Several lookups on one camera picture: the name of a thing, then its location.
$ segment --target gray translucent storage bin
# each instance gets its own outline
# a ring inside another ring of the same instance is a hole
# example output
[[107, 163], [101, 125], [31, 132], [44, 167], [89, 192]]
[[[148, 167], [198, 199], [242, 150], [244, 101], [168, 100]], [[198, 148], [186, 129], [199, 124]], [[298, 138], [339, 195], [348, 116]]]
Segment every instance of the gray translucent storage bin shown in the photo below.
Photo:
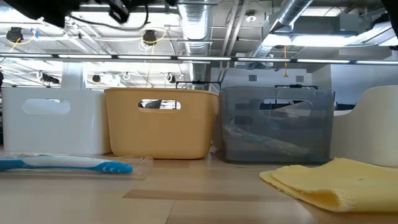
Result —
[[328, 162], [334, 95], [296, 88], [224, 88], [213, 134], [215, 153], [226, 162]]

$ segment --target yellow wire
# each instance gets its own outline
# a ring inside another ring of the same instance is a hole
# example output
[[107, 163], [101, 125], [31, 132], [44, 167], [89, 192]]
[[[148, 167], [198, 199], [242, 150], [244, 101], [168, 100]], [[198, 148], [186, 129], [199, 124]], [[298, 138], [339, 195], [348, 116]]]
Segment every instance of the yellow wire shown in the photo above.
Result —
[[17, 44], [17, 45], [23, 45], [23, 44], [27, 44], [27, 43], [29, 43], [30, 41], [32, 41], [33, 40], [33, 38], [30, 38], [27, 42], [23, 42], [23, 43], [18, 43], [18, 40], [17, 40], [17, 42], [16, 43], [14, 43], [14, 42], [11, 42], [11, 41], [9, 41], [8, 40], [8, 42], [10, 42], [10, 43], [12, 43], [12, 44]]
[[141, 35], [141, 40], [144, 42], [144, 43], [147, 43], [147, 44], [154, 44], [154, 43], [156, 43], [156, 42], [158, 42], [158, 41], [161, 41], [161, 40], [163, 40], [163, 38], [166, 36], [166, 31], [163, 33], [163, 36], [159, 39], [159, 40], [155, 40], [155, 41], [146, 41], [146, 40], [144, 40], [144, 34], [142, 34]]
[[21, 40], [21, 38], [18, 38], [18, 39], [17, 39], [17, 42], [15, 42], [15, 43], [11, 42], [11, 43], [13, 43], [14, 45], [11, 47], [10, 52], [12, 52], [12, 50], [14, 50], [15, 46], [18, 44], [18, 41], [20, 41], [20, 40]]
[[[152, 47], [152, 55], [154, 54], [154, 51], [155, 51], [155, 46]], [[145, 83], [145, 88], [147, 88], [147, 85], [148, 85], [148, 79], [149, 79], [149, 72], [150, 72], [150, 65], [151, 64], [152, 63], [149, 64], [148, 74], [147, 74], [147, 82]]]
[[285, 62], [285, 77], [288, 77], [288, 74], [287, 74], [287, 62]]

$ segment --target bin handle cutout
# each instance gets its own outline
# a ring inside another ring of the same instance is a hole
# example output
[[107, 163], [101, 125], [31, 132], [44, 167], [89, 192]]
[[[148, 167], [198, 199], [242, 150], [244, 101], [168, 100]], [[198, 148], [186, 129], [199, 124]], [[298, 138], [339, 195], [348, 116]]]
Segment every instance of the bin handle cutout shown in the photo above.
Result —
[[303, 118], [311, 115], [312, 104], [306, 100], [265, 99], [259, 105], [260, 113], [277, 118]]
[[142, 99], [138, 103], [138, 108], [153, 111], [178, 111], [181, 109], [181, 103], [177, 100]]
[[22, 110], [27, 114], [63, 115], [70, 111], [68, 100], [31, 98], [25, 100]]

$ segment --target blue toothbrush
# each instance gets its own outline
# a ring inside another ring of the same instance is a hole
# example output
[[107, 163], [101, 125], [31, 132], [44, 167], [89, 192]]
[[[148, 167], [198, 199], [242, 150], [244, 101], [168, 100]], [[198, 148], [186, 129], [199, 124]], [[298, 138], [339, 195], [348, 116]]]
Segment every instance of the blue toothbrush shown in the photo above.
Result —
[[77, 156], [0, 157], [0, 171], [11, 169], [80, 169], [107, 174], [130, 174], [133, 168], [121, 162]]

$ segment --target white storage bin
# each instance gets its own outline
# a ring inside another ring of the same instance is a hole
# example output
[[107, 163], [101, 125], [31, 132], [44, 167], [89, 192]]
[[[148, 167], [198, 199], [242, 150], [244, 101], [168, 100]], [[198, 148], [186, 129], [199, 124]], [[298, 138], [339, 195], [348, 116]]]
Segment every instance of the white storage bin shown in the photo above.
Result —
[[352, 111], [336, 111], [331, 159], [344, 157], [379, 166], [398, 166], [398, 86], [364, 92]]
[[110, 152], [103, 92], [9, 87], [2, 108], [6, 152]]

